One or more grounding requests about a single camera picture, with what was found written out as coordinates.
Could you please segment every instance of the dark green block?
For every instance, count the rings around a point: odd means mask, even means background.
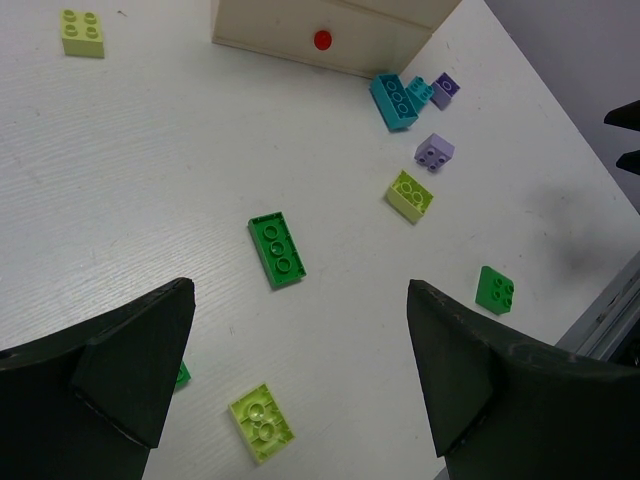
[[[176,379],[176,388],[183,387],[189,380],[191,380],[191,374],[189,373],[189,370],[187,370],[187,366],[182,362],[180,364],[178,378]]]
[[[300,280],[307,274],[281,212],[252,218],[249,231],[273,288]]]
[[[484,266],[480,272],[476,303],[496,315],[508,313],[513,304],[513,282],[493,268]]]

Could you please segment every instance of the red dot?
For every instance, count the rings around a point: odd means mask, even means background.
[[[320,30],[313,37],[313,43],[318,50],[328,50],[332,42],[331,34],[326,30]]]

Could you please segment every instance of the black object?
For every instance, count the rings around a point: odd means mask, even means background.
[[[194,310],[193,282],[180,278],[0,352],[0,477],[140,480]]]
[[[640,371],[534,340],[423,281],[407,318],[451,480],[635,478]]]
[[[640,100],[611,110],[604,117],[604,123],[640,132]],[[616,167],[640,175],[640,150],[622,155]]]

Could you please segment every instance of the toy block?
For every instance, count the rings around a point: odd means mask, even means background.
[[[420,220],[433,200],[433,195],[402,170],[387,190],[387,200],[411,223]]]
[[[176,389],[184,387],[189,380],[191,380],[191,374],[187,370],[187,366],[184,362],[180,363],[180,371],[178,372],[178,378],[176,379]]]
[[[271,287],[282,287],[307,274],[281,212],[252,218],[249,231]]]
[[[413,105],[413,108],[416,109],[417,113],[424,108],[424,106],[429,103],[429,100],[433,96],[433,88],[431,85],[427,85],[424,83],[422,77],[415,77],[411,80],[411,83],[406,88],[407,95],[409,96],[409,100]]]
[[[418,113],[397,75],[376,75],[369,90],[390,131],[410,127],[418,119]]]
[[[513,282],[493,268],[484,266],[480,272],[476,303],[496,315],[511,311]]]
[[[104,58],[102,26],[95,13],[62,10],[60,30],[65,55]]]
[[[440,75],[440,78],[433,82],[431,86],[433,87],[431,101],[435,103],[440,110],[447,108],[453,96],[460,90],[458,84],[446,73]]]
[[[266,383],[231,403],[229,411],[258,463],[269,460],[295,438]]]
[[[420,144],[413,158],[420,165],[426,166],[430,172],[435,172],[451,160],[455,149],[456,147],[434,133]]]

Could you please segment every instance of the lavender block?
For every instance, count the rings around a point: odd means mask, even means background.
[[[420,165],[427,167],[430,172],[435,172],[451,160],[455,149],[456,147],[434,133],[420,144],[413,158]]]
[[[433,88],[431,101],[435,103],[440,110],[447,108],[453,96],[460,90],[460,86],[446,73],[440,75],[440,78],[433,82],[431,87]]]

